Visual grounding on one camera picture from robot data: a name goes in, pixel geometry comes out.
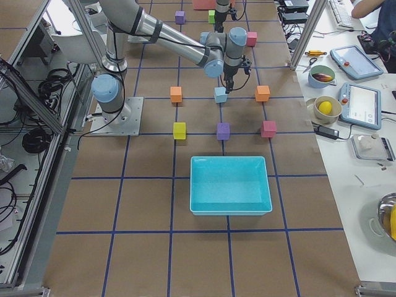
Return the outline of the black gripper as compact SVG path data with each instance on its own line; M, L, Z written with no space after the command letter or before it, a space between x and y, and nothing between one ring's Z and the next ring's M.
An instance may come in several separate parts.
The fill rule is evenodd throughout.
M238 73L239 64L232 66L227 63L224 63L223 66L223 75L220 76L220 80L222 86L226 88L226 94L229 94L233 91L234 88L234 80L233 77Z

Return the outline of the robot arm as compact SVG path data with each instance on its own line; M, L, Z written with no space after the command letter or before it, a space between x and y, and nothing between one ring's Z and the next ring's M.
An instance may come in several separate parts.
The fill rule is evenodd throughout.
M246 75L251 73L251 62L243 53L248 37L246 30L234 27L228 33L224 31L227 16L236 18L236 10L229 1L216 2L214 31L204 35L203 43L149 15L135 1L100 1L100 6L108 20L106 53L102 58L108 73L126 72L123 42L127 36L159 44L203 68L210 78L222 77L226 93L236 89L234 76L240 69Z
M230 3L229 0L216 0L215 5L215 24L214 30L217 33L223 33L223 23L226 21L227 16L230 15L232 20L237 19L237 10L235 5Z

